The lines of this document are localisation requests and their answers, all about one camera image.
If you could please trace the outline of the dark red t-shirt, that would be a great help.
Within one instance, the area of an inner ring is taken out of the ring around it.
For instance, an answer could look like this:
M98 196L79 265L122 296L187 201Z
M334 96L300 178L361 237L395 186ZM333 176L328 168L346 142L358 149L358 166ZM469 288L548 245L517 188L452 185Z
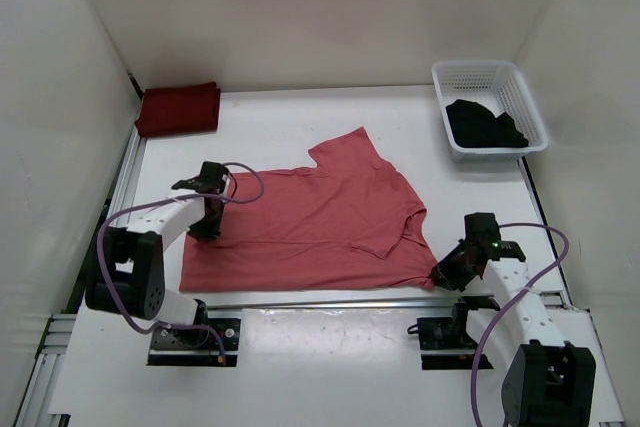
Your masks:
M142 138L215 132L220 101L215 82L148 89L135 126Z

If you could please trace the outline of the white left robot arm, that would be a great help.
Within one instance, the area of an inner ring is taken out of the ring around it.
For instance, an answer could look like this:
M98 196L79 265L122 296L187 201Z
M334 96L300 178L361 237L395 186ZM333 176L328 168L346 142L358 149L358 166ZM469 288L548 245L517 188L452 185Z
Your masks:
M102 228L86 305L163 323L188 347L205 343L210 333L206 305L166 289L164 252L184 233L196 241L219 237L231 178L227 166L205 162L197 176L171 187L167 203L144 207L143 215L126 226Z

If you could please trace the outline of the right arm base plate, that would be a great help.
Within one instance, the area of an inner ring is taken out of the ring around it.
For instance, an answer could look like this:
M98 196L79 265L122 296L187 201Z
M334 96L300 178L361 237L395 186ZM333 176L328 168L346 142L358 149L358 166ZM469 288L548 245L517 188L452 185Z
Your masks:
M423 317L407 328L419 342L423 371L471 370L477 343L452 317Z

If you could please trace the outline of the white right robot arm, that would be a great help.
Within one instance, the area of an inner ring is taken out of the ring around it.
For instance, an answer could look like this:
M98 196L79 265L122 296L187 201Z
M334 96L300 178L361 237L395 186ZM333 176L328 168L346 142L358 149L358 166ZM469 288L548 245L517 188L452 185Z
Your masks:
M472 415L480 417L478 371L482 359L504 361L501 386L506 426L586 426L590 422L596 361L586 347L575 346L548 314L535 283L559 266L554 260L531 274L515 241L502 238L503 225L492 213L464 218L465 236L432 270L434 284L462 292L481 279L498 306L463 312L449 322L460 346L476 344L472 360Z

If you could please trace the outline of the pink t-shirt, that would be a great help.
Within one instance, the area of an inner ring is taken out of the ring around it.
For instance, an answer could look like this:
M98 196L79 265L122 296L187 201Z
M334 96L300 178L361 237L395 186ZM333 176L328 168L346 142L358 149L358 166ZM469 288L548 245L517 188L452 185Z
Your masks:
M427 208L367 131L308 154L312 167L236 173L251 201L225 208L218 239L186 238L182 292L433 289Z

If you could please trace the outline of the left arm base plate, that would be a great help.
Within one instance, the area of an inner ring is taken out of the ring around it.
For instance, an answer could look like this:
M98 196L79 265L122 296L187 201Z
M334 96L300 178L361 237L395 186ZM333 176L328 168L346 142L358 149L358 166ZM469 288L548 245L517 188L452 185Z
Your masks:
M208 331L189 332L156 329L151 336L147 365L153 367L236 367L241 338L240 311L209 311L209 326L223 343Z

